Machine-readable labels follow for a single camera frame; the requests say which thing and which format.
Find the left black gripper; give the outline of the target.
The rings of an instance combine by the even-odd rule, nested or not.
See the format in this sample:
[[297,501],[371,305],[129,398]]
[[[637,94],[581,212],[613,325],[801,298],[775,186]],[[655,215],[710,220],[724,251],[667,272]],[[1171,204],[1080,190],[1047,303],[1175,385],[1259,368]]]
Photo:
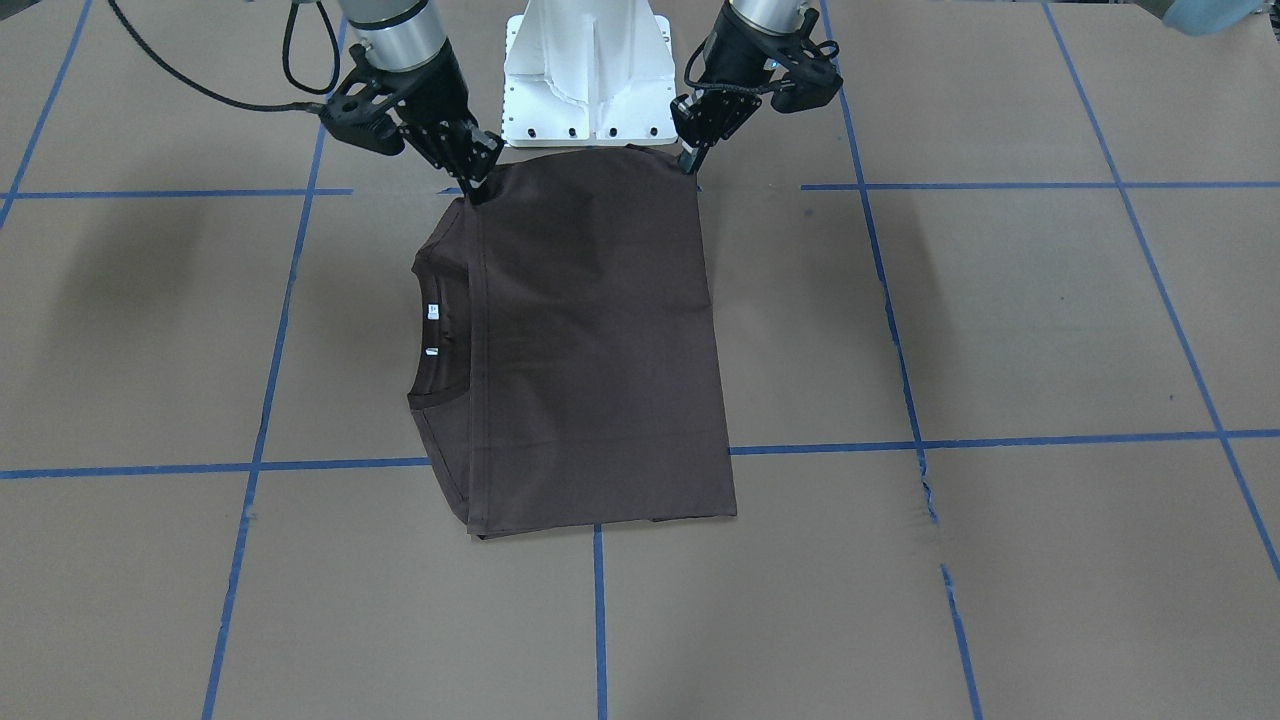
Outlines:
[[709,151],[730,138],[772,97],[783,68],[768,58],[767,44],[801,36],[799,5],[723,5],[712,31],[686,63],[689,91],[671,102],[680,141],[678,168],[695,176]]

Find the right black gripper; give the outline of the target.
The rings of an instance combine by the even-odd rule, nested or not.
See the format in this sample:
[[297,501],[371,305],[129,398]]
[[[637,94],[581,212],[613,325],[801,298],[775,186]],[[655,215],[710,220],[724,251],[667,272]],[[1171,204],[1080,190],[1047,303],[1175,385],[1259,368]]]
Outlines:
[[431,167],[462,181],[462,195],[471,204],[489,201],[504,141],[483,129],[471,113],[453,47],[442,46],[417,68],[387,73],[387,85],[410,145]]

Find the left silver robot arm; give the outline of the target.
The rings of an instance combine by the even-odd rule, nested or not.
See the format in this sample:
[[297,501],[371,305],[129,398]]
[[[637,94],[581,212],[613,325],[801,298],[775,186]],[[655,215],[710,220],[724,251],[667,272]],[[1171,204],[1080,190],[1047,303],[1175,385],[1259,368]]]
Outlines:
[[684,69],[689,94],[669,105],[684,147],[677,163],[694,176],[707,154],[730,138],[771,94],[790,114],[823,108],[842,81],[810,38],[819,12],[806,1],[726,1]]

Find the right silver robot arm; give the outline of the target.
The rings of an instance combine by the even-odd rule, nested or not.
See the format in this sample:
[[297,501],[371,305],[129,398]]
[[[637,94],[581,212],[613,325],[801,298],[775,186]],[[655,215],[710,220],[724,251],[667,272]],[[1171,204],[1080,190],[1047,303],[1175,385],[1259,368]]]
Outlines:
[[484,131],[434,1],[343,1],[355,63],[326,105],[343,142],[394,156],[413,147],[480,201],[503,140]]

